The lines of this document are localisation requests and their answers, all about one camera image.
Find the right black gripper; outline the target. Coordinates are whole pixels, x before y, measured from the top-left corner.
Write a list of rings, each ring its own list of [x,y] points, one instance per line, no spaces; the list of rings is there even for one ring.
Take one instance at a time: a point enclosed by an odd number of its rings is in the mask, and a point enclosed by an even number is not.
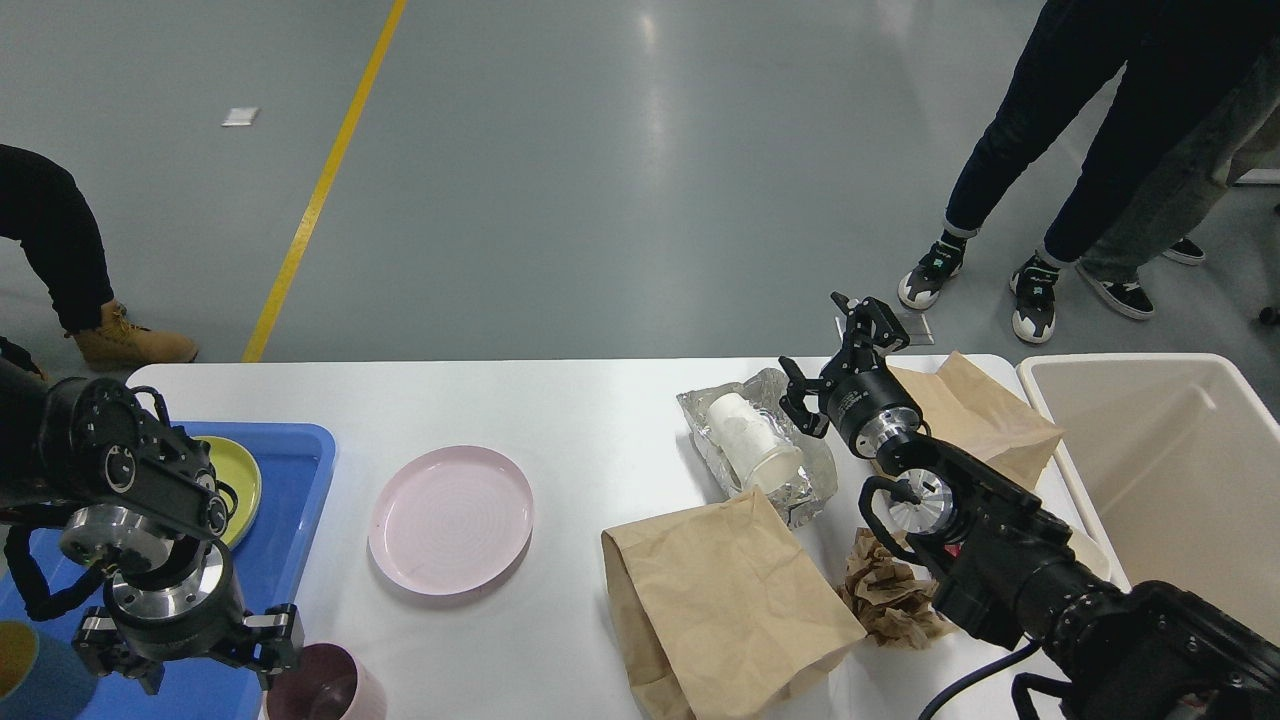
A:
[[[878,299],[829,296],[845,319],[840,350],[820,378],[808,378],[795,360],[778,357],[787,378],[778,405],[800,433],[823,439],[831,425],[855,456],[872,460],[886,442],[925,425],[919,405],[883,366],[886,355],[910,345],[910,334]],[[809,397],[818,398],[818,413],[808,407]]]

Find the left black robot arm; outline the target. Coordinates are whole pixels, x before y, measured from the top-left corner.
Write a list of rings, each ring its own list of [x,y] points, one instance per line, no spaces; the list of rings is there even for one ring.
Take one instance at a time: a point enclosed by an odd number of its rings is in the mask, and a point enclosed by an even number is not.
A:
[[[224,534],[241,515],[207,442],[163,396],[110,378],[47,383],[3,360],[6,566],[35,621],[84,609],[73,648],[90,673],[156,694],[164,665],[212,659],[262,689],[301,665],[292,603],[250,612]]]

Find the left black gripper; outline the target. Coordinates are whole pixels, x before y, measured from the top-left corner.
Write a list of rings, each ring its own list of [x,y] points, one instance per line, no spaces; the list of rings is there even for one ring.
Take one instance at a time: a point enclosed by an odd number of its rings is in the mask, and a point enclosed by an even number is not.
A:
[[[91,674],[119,674],[147,696],[159,693],[165,665],[177,660],[247,667],[262,692],[300,666],[300,609],[278,603],[247,615],[230,551],[220,541],[182,541],[155,571],[109,580],[102,598],[102,607],[84,612],[72,648]]]

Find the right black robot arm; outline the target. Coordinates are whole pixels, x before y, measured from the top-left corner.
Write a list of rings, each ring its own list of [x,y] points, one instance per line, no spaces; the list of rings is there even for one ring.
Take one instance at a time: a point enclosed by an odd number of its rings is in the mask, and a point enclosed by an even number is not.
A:
[[[1275,719],[1277,647],[1199,596],[1166,582],[1132,591],[1098,578],[1070,548],[1071,529],[1041,498],[956,445],[937,438],[890,372],[909,334],[878,299],[832,300],[842,343],[809,378],[781,357],[780,406],[801,433],[836,430],[873,461],[858,496],[870,533],[938,582],[934,610],[1007,656],[940,692],[931,719],[959,692],[1042,652],[1061,679],[1021,673],[1011,697],[1037,717],[1033,694],[1068,719]]]

